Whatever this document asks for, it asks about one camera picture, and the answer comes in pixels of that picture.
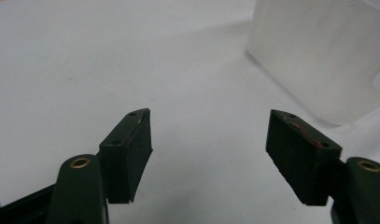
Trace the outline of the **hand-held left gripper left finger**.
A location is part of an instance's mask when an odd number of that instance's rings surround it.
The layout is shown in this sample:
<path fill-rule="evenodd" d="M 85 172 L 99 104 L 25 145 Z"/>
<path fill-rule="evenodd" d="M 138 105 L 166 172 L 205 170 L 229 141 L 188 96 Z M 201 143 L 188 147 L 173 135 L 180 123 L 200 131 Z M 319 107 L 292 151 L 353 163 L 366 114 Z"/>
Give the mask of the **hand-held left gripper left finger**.
<path fill-rule="evenodd" d="M 108 205 L 132 203 L 152 153 L 150 110 L 127 114 L 99 151 L 66 160 L 54 185 L 46 224 L 108 224 Z"/>

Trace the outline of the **translucent white plastic container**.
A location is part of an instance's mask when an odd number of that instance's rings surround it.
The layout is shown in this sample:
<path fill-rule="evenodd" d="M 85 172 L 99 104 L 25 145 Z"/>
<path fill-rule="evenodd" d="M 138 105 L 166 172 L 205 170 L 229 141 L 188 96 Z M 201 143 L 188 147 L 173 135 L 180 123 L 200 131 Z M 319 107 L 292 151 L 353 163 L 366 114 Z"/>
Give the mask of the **translucent white plastic container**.
<path fill-rule="evenodd" d="M 380 107 L 380 0 L 257 0 L 247 49 L 319 119 Z"/>

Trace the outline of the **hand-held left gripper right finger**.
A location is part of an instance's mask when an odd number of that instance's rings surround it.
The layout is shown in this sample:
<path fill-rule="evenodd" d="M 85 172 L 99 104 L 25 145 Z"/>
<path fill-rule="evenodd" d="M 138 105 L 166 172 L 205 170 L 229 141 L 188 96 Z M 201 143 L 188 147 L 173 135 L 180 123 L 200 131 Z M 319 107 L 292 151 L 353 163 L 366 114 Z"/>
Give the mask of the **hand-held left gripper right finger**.
<path fill-rule="evenodd" d="M 270 112 L 266 152 L 301 203 L 333 199 L 333 224 L 380 224 L 380 163 L 341 161 L 342 147 L 289 112 Z"/>

